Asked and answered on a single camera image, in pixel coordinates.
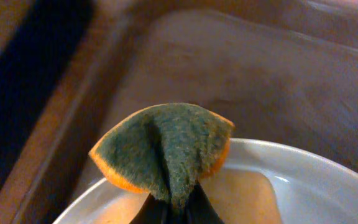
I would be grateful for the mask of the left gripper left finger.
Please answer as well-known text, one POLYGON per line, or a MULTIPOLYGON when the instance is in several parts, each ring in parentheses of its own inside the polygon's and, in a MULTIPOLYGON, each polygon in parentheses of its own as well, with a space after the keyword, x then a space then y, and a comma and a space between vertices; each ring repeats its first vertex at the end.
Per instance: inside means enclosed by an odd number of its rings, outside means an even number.
POLYGON ((168 204, 149 194, 130 224, 167 224, 168 204))

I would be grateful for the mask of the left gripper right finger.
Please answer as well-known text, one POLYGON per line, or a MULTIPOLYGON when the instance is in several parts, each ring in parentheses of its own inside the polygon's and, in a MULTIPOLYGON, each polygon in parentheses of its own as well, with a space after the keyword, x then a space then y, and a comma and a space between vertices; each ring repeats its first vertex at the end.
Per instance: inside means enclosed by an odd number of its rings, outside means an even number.
POLYGON ((184 223, 224 224, 209 202, 199 182, 194 186, 186 203, 184 223))

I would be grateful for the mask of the green and orange sponge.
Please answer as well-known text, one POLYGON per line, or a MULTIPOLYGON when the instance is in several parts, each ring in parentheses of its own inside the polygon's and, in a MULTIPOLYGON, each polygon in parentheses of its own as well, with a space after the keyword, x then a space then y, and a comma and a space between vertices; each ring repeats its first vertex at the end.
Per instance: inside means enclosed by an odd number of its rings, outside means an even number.
POLYGON ((198 105, 154 105, 115 125, 89 156, 113 185, 150 193, 180 213, 197 181, 223 165, 233 130, 232 121, 198 105))

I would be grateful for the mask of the white plate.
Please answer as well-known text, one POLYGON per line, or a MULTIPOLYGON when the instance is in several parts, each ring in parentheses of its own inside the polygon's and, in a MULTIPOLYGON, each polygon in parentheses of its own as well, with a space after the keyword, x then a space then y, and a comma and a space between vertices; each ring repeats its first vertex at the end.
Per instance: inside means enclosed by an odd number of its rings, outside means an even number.
MULTIPOLYGON (((232 139, 224 167, 200 185, 224 223, 358 223, 358 174, 282 144, 232 139)), ((130 223, 147 197, 101 179, 57 222, 130 223)), ((184 214, 168 204, 168 223, 184 214)))

